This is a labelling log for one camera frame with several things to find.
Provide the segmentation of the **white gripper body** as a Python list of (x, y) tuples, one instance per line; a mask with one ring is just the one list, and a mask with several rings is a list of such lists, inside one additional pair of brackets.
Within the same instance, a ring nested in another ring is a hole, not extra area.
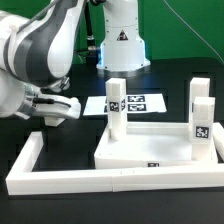
[(36, 116), (78, 119), (81, 113), (81, 104), (76, 97), (40, 94), (32, 100), (32, 104)]

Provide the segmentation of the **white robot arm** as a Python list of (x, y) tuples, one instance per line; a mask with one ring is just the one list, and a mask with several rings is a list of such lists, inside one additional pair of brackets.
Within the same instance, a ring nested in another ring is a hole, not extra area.
[[(0, 118), (77, 119), (81, 105), (67, 88), (80, 19), (88, 3), (104, 10), (97, 70), (132, 75), (150, 65), (138, 29), (138, 0), (51, 0), (31, 19), (0, 10)], [(51, 89), (55, 94), (42, 91)]]

